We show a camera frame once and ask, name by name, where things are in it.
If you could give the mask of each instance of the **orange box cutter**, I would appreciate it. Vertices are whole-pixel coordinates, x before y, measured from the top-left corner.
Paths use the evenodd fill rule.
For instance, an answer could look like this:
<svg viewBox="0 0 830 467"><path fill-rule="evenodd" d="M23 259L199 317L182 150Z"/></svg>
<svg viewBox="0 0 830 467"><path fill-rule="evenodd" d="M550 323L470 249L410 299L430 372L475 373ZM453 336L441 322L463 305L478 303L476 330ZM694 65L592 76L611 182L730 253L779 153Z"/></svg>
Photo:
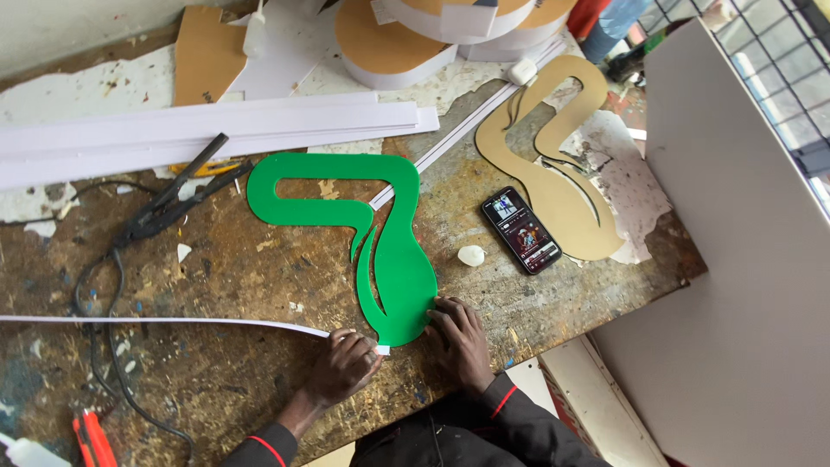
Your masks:
<svg viewBox="0 0 830 467"><path fill-rule="evenodd" d="M115 463L115 455L112 454L110 442L106 439L101 425L98 424L98 416L95 412L84 409L80 416L72 421L72 428L78 436L78 444L81 445L81 454L84 456L86 467L118 467Z"/></svg>

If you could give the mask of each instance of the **metal grille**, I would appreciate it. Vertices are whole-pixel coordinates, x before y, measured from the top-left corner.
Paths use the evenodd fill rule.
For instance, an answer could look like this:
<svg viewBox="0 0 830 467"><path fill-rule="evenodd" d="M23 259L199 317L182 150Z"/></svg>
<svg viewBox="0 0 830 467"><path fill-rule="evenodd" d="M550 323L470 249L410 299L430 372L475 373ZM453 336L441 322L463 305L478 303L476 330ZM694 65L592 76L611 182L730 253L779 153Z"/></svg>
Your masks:
<svg viewBox="0 0 830 467"><path fill-rule="evenodd" d="M713 25L769 123L830 208L830 23L813 0L721 0L729 20ZM646 35L700 16L714 0L656 0L640 16Z"/></svg>

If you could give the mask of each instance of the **black sleeve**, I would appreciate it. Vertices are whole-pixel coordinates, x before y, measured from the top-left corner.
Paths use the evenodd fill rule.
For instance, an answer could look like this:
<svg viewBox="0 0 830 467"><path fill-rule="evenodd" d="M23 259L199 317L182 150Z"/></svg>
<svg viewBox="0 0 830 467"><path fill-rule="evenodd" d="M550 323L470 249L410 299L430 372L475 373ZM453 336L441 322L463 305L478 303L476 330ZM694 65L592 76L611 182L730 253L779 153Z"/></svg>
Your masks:
<svg viewBox="0 0 830 467"><path fill-rule="evenodd" d="M534 404L505 373L490 384L481 403L507 433L511 454L529 467L611 467L594 457L558 418Z"/></svg>
<svg viewBox="0 0 830 467"><path fill-rule="evenodd" d="M244 439L222 467L288 467L297 454L297 440L279 423L260 428Z"/></svg>

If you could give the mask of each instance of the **red stripe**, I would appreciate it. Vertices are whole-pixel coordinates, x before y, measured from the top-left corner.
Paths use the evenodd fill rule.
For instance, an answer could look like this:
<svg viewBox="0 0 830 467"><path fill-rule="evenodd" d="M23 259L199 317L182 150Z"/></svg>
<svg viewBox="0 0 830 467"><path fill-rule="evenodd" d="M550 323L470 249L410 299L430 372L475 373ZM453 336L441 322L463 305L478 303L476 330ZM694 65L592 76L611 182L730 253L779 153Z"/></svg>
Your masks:
<svg viewBox="0 0 830 467"><path fill-rule="evenodd" d="M499 404L498 407L496 407L496 411L493 412L493 415L490 415L490 420L493 420L496 417L496 415L498 415L499 410L501 410L501 407L505 406L505 402L507 402L507 400L510 399L510 396L513 396L513 391L515 391L515 390L516 390L516 386L513 385L513 387L511 387L510 390L507 391L507 396L505 396L505 398L501 400L501 403Z"/></svg>
<svg viewBox="0 0 830 467"><path fill-rule="evenodd" d="M257 438L256 436L248 436L248 438L251 438L252 440L259 441L261 445L268 448L268 450L271 452L271 454L273 454L274 457L276 457L276 459L280 461L280 465L282 465L282 467L286 467L286 463L282 461L282 458L280 457L280 453L276 452L276 450L274 448L272 448L271 445L266 443L265 440L263 440L262 438Z"/></svg>

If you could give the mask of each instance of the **hand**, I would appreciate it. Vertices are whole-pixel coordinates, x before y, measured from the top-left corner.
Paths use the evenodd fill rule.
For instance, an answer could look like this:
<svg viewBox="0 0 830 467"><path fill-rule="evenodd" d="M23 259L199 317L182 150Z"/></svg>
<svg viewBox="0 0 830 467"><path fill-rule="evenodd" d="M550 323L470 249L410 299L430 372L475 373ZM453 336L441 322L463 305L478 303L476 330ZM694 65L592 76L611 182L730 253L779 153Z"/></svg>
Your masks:
<svg viewBox="0 0 830 467"><path fill-rule="evenodd" d="M484 394L495 380L490 370L487 338L476 310L460 298L435 297L438 309L428 310L432 323L424 329L438 357L438 364L470 396ZM447 339L445 345L441 333Z"/></svg>
<svg viewBox="0 0 830 467"><path fill-rule="evenodd" d="M317 360L303 389L324 409L348 399L366 387L380 369L383 356L375 352L377 346L374 339L354 329L332 332L326 351Z"/></svg>

